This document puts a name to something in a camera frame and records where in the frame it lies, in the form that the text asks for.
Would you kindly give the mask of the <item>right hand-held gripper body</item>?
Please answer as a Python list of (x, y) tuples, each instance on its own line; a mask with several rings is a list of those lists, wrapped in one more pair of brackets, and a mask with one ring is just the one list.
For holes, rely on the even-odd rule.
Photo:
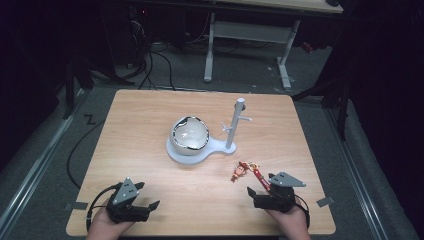
[(256, 195), (253, 204), (256, 208), (276, 210), (286, 213), (296, 205), (295, 187), (305, 187), (306, 184), (288, 173), (275, 174), (268, 180), (268, 194)]

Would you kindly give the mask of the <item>white stand with peg post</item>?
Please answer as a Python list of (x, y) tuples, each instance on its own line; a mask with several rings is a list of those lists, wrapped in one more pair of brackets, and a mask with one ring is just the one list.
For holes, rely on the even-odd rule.
[(234, 143), (235, 133), (240, 120), (251, 121), (251, 118), (243, 117), (241, 113), (245, 109), (245, 99), (238, 98), (234, 105), (234, 113), (232, 117), (231, 124), (229, 126), (222, 125), (223, 130), (227, 133), (227, 138), (225, 140), (219, 140), (214, 138), (209, 131), (209, 142), (206, 147), (198, 154), (192, 156), (185, 156), (178, 154), (170, 144), (169, 136), (166, 141), (166, 150), (168, 155), (174, 161), (185, 164), (192, 165), (198, 164), (203, 160), (207, 159), (210, 155), (213, 154), (233, 154), (237, 146)]

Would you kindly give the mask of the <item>person's right hand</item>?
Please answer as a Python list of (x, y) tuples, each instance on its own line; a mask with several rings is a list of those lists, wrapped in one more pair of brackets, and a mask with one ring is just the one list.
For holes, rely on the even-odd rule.
[(286, 213), (276, 210), (267, 210), (267, 213), (276, 221), (288, 240), (311, 240), (306, 215), (299, 206), (294, 206)]

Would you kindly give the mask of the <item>white-framed desk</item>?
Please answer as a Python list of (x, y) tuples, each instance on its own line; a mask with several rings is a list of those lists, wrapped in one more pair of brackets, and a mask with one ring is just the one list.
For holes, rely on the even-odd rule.
[[(344, 9), (338, 2), (331, 0), (211, 0), (213, 7), (252, 7), (254, 10), (282, 10), (294, 14), (323, 14), (324, 16), (340, 15)], [(283, 44), (281, 56), (276, 58), (280, 80), (284, 90), (291, 89), (290, 77), (286, 68), (290, 50), (295, 40), (300, 18), (295, 17), (288, 26), (276, 26), (260, 23), (256, 17), (252, 23), (242, 23), (240, 20), (217, 20), (212, 12), (209, 19), (208, 51), (206, 55), (204, 81), (213, 79), (214, 40), (227, 38), (234, 40), (247, 40)]]

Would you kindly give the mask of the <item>white cracked egg-shaped bowl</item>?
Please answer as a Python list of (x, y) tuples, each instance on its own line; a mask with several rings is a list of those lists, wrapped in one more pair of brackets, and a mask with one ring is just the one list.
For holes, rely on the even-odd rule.
[(196, 155), (208, 144), (209, 129), (200, 118), (186, 116), (171, 127), (169, 141), (178, 154)]

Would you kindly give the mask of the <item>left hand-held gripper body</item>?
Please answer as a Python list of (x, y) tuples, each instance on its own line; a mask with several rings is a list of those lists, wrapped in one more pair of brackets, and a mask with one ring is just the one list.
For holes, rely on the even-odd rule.
[(149, 209), (133, 205), (138, 195), (139, 190), (135, 188), (133, 181), (127, 177), (107, 203), (106, 210), (109, 218), (115, 223), (146, 222), (150, 214)]

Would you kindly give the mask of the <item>metal floor rail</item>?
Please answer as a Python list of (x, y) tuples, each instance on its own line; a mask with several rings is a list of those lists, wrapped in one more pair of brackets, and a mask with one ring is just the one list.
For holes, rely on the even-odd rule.
[(0, 174), (0, 238), (6, 238), (13, 229), (73, 122), (73, 114), (89, 93), (89, 90), (77, 91), (75, 108), (69, 115), (66, 114), (66, 104), (60, 103)]
[(330, 124), (337, 144), (342, 152), (342, 159), (346, 165), (347, 175), (351, 181), (354, 192), (357, 196), (362, 212), (366, 218), (368, 226), (374, 240), (388, 240), (388, 235), (376, 211), (375, 204), (363, 182), (363, 179), (354, 162), (353, 155), (345, 141), (342, 140), (337, 129), (337, 120), (332, 110), (325, 110), (324, 114)]

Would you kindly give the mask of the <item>black stand legs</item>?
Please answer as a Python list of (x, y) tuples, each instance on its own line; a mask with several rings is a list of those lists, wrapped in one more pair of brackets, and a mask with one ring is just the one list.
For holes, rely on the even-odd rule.
[(338, 109), (336, 130), (341, 140), (345, 141), (345, 124), (348, 117), (347, 108), (350, 85), (351, 80), (349, 78), (335, 78), (293, 95), (292, 100), (299, 101), (308, 96), (322, 95), (321, 106), (323, 108)]
[(132, 82), (124, 80), (113, 71), (106, 70), (94, 64), (86, 58), (73, 56), (66, 65), (65, 77), (65, 101), (66, 110), (64, 119), (68, 119), (75, 109), (75, 82), (78, 82), (82, 89), (91, 90), (94, 87), (94, 81), (91, 77), (91, 71), (95, 70), (108, 77), (114, 82), (122, 85), (132, 85)]

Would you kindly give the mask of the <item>dark computer tower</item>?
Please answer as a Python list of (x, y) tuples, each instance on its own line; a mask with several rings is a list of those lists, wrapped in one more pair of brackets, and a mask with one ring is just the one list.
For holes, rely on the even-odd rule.
[(149, 48), (149, 30), (147, 26), (146, 11), (135, 6), (128, 7), (131, 26), (131, 36), (135, 45), (135, 63), (143, 65), (144, 55)]

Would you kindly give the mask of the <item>person's left hand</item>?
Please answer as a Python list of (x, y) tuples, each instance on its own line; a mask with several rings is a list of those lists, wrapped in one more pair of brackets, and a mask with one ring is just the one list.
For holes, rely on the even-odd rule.
[(113, 222), (106, 211), (106, 205), (107, 201), (96, 212), (86, 240), (118, 240), (124, 232), (134, 225), (134, 222)]

